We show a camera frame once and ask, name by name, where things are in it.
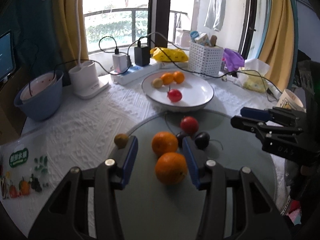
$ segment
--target textured white tablecloth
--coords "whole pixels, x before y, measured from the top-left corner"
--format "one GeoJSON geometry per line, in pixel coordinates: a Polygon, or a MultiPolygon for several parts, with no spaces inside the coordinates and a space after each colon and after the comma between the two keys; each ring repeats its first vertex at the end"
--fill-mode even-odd
{"type": "MultiPolygon", "coordinates": [[[[163,111],[153,108],[141,89],[140,78],[126,86],[110,84],[109,88],[90,100],[81,100],[72,94],[71,86],[63,88],[63,102],[49,120],[39,123],[27,119],[23,133],[41,128],[46,140],[39,149],[48,156],[50,190],[3,201],[3,205],[27,236],[37,214],[47,198],[70,167],[92,168],[108,157],[114,147],[113,138],[126,133],[144,119],[163,111]]],[[[265,94],[245,90],[220,79],[207,80],[215,89],[213,100],[206,106],[229,116],[240,114],[244,106],[271,108],[265,94]]],[[[284,159],[272,156],[277,173],[277,200],[281,209],[287,200],[284,187],[284,159]]],[[[89,199],[89,227],[93,233],[92,198],[89,199]]]]}

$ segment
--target red tomato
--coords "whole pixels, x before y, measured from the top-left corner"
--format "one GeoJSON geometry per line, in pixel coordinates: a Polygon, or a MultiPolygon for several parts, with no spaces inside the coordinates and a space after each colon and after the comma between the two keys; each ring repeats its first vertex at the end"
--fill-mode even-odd
{"type": "Polygon", "coordinates": [[[180,123],[180,128],[187,134],[193,135],[199,130],[198,121],[192,116],[185,116],[180,123]]]}
{"type": "Polygon", "coordinates": [[[171,102],[178,102],[178,101],[180,101],[181,100],[181,98],[182,98],[182,94],[181,94],[181,92],[179,91],[179,90],[177,90],[177,89],[170,89],[169,91],[168,91],[168,96],[167,96],[168,98],[169,98],[169,100],[171,101],[171,102]]]}

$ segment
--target yellow curtain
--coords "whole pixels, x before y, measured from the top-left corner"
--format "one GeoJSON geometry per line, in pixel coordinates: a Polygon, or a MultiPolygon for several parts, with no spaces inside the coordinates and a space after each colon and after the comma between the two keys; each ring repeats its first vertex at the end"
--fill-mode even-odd
{"type": "MultiPolygon", "coordinates": [[[[79,18],[81,30],[81,59],[89,59],[84,28],[82,0],[79,0],[79,18]]],[[[52,0],[55,31],[60,45],[63,61],[78,58],[78,34],[76,25],[76,0],[52,0]]],[[[67,70],[76,65],[67,64],[67,70]]]]}
{"type": "Polygon", "coordinates": [[[294,53],[294,23],[290,0],[272,0],[270,22],[259,59],[270,65],[266,74],[281,91],[287,88],[294,53]]]}

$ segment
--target white plate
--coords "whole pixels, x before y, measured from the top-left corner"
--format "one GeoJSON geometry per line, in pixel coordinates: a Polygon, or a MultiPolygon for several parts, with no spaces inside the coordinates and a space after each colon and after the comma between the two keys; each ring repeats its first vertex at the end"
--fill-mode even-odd
{"type": "Polygon", "coordinates": [[[167,98],[169,85],[156,89],[151,84],[155,78],[160,78],[167,72],[174,73],[174,71],[154,73],[145,78],[142,82],[143,92],[146,94],[147,98],[151,99],[154,103],[160,104],[162,107],[173,112],[189,112],[205,107],[205,105],[213,98],[214,90],[206,80],[182,71],[185,76],[183,83],[176,84],[175,82],[172,82],[170,84],[171,89],[180,90],[182,99],[176,103],[171,102],[167,98]]]}

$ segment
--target blue gripper pad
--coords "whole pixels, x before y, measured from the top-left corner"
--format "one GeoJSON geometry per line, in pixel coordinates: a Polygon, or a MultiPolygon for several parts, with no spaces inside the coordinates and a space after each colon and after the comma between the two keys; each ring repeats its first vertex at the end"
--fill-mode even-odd
{"type": "Polygon", "coordinates": [[[129,183],[131,172],[132,172],[133,165],[134,165],[134,161],[135,161],[137,153],[138,153],[138,139],[135,136],[131,136],[128,144],[131,141],[132,141],[132,143],[130,145],[130,148],[128,150],[128,154],[126,156],[126,159],[124,160],[124,164],[122,167],[121,185],[123,188],[129,183]]]}
{"type": "Polygon", "coordinates": [[[186,137],[182,141],[182,151],[183,155],[186,158],[189,174],[191,177],[192,184],[196,186],[197,189],[200,189],[201,182],[199,178],[199,168],[196,162],[196,159],[193,155],[195,150],[195,144],[190,137],[186,137]]]}
{"type": "Polygon", "coordinates": [[[267,110],[243,107],[240,110],[240,114],[243,117],[257,119],[258,121],[262,121],[262,122],[268,122],[271,120],[271,115],[267,110]]]}

